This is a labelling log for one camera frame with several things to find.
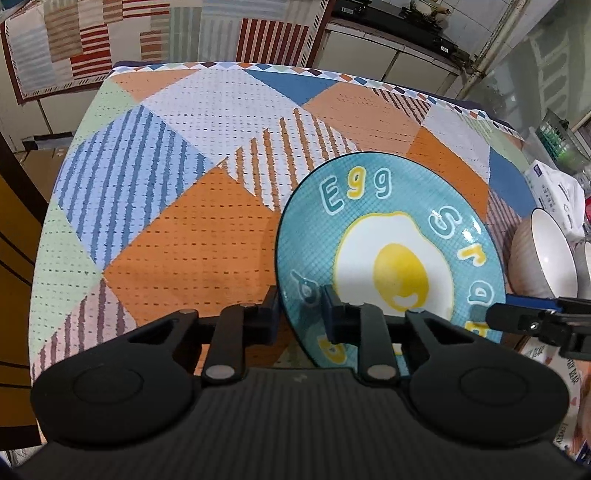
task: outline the wooden door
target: wooden door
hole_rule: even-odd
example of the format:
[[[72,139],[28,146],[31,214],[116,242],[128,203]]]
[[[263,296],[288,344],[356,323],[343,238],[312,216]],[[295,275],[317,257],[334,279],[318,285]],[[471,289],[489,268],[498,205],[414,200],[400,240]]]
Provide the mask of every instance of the wooden door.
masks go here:
[[[28,320],[46,211],[0,135],[0,450],[41,443],[30,402]]]

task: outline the white bowl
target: white bowl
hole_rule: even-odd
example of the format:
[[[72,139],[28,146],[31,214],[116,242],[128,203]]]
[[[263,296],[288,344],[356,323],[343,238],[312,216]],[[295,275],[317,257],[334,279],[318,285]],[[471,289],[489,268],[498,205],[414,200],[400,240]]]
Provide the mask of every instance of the white bowl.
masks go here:
[[[569,243],[545,210],[534,210],[517,228],[511,244],[509,282],[518,295],[577,296],[577,271]]]

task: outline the table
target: table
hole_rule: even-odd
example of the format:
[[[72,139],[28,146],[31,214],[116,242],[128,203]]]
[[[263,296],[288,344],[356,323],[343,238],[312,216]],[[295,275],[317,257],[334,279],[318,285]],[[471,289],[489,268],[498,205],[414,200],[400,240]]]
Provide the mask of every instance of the table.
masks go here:
[[[31,300],[31,377],[184,307],[261,301],[281,211],[322,162],[382,151],[441,175],[506,266],[535,203],[523,140],[486,113],[374,80],[298,67],[116,67],[76,132],[49,204]],[[293,352],[251,347],[250,365]]]

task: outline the tissue box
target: tissue box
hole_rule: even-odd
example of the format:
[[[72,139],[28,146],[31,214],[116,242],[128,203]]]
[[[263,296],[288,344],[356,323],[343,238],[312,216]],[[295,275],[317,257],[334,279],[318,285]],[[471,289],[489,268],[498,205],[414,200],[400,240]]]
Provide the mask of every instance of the tissue box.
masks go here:
[[[538,207],[552,216],[564,236],[571,241],[582,238],[583,218],[580,214],[584,215],[584,193],[578,182],[537,160],[525,171],[524,177]]]

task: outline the metal screw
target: metal screw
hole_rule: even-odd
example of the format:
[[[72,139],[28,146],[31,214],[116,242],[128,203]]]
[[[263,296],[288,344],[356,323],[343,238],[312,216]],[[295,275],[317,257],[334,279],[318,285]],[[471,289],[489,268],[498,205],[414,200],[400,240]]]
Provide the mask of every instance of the metal screw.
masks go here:
[[[368,375],[376,380],[390,380],[396,376],[396,369],[390,365],[372,365]]]
[[[205,370],[205,375],[212,380],[226,380],[234,375],[234,369],[230,365],[212,365]]]

